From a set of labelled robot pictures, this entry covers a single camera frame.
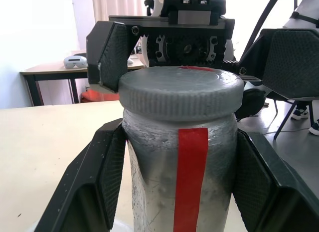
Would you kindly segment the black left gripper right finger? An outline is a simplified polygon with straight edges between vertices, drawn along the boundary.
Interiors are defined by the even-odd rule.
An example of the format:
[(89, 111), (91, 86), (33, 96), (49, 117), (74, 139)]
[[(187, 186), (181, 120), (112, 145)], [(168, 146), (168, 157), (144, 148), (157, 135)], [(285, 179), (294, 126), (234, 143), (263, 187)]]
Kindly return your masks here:
[(238, 130), (232, 190), (249, 232), (317, 232), (319, 199), (260, 133)]

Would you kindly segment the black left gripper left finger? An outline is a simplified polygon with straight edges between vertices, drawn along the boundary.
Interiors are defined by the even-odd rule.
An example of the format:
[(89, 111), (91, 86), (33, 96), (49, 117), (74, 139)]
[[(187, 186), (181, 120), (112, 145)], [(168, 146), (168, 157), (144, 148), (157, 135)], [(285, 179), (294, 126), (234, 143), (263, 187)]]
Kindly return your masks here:
[(115, 220), (125, 146), (122, 119), (100, 127), (65, 170), (35, 231), (109, 232)]

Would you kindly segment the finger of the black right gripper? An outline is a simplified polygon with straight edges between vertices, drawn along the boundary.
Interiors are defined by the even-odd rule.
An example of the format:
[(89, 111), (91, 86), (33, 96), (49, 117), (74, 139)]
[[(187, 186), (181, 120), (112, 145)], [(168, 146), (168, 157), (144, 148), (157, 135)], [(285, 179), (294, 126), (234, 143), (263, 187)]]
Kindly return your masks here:
[(128, 70), (126, 26), (98, 21), (86, 39), (89, 84), (118, 92), (120, 77)]
[(292, 100), (319, 98), (319, 33), (314, 29), (264, 29), (241, 57), (239, 72)]

